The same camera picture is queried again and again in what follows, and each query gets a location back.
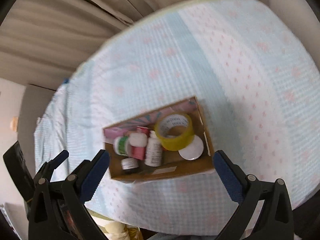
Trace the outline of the green labelled white bottle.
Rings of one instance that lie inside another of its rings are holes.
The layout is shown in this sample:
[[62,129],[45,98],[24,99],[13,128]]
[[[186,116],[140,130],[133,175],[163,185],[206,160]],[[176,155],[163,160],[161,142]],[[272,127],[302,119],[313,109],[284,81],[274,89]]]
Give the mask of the green labelled white bottle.
[[132,146],[130,145],[129,137],[116,137],[113,142],[113,149],[117,155],[131,156]]

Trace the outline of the small dark jar silver lid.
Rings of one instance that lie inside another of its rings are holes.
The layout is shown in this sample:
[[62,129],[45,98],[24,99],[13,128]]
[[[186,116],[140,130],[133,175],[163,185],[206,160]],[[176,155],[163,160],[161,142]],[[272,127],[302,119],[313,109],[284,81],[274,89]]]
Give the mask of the small dark jar silver lid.
[[125,174],[133,174],[139,171],[139,162],[135,158],[121,160],[121,168]]

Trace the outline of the round white lid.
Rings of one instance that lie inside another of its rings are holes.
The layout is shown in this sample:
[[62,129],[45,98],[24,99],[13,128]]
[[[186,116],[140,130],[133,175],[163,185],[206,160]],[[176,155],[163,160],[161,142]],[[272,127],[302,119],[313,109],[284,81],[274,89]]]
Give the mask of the round white lid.
[[180,156],[188,161],[198,159],[204,151],[204,144],[201,138],[194,135],[192,142],[185,148],[179,150]]

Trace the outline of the red carton box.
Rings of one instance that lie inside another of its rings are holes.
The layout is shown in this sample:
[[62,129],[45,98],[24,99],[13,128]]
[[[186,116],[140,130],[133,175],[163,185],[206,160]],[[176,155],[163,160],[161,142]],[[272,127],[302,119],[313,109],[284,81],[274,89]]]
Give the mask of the red carton box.
[[150,129],[143,126],[137,126],[136,131],[129,135],[129,143],[132,146],[131,156],[138,160],[145,159],[146,146]]

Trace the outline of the white pill bottle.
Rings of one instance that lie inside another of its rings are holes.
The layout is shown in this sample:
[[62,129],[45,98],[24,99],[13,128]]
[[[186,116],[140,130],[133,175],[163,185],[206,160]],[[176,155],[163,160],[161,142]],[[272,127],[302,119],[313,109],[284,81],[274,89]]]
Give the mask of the white pill bottle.
[[162,145],[155,131],[150,131],[145,153],[145,165],[159,167],[162,163]]

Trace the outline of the yellow tape roll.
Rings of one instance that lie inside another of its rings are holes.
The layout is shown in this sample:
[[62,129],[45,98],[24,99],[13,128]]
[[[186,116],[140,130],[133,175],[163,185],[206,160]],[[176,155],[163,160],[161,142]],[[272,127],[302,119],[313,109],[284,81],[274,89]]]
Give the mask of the yellow tape roll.
[[186,148],[195,135],[191,117],[185,113],[166,115],[156,122],[154,129],[161,145],[169,151]]

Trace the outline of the white earbuds case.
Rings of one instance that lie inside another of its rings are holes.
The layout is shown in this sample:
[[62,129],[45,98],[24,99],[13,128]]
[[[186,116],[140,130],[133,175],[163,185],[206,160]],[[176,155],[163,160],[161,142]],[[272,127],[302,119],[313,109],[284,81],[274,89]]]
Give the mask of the white earbuds case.
[[144,133],[131,133],[129,135],[129,143],[133,147],[146,147],[148,144],[148,136]]

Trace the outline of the small plush toy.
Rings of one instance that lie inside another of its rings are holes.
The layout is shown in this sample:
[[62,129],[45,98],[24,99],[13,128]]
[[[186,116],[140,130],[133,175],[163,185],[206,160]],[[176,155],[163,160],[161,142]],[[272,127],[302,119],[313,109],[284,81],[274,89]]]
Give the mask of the small plush toy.
[[12,118],[12,120],[10,122],[10,129],[13,132],[17,132],[17,129],[18,129],[18,117],[17,116]]

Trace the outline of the grey headboard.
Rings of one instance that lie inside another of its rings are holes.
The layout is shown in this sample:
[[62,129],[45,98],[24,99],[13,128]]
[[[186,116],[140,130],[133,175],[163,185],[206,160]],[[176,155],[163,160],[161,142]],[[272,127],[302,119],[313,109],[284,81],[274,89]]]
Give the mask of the grey headboard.
[[50,103],[55,90],[36,85],[27,85],[18,119],[17,140],[20,143],[26,166],[32,177],[35,176],[34,132],[38,118],[41,118]]

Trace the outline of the open cardboard box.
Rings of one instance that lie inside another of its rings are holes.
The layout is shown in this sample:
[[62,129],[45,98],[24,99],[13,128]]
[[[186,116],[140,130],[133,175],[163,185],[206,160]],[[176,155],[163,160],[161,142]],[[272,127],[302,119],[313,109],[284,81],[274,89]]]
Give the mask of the open cardboard box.
[[214,148],[194,96],[105,127],[103,135],[114,180],[160,180],[214,168]]

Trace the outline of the beige curtain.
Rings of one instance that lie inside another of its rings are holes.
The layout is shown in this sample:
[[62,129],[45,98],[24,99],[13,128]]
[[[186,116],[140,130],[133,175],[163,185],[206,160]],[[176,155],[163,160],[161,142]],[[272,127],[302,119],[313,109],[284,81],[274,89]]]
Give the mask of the beige curtain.
[[56,89],[106,40],[181,1],[1,0],[1,78]]

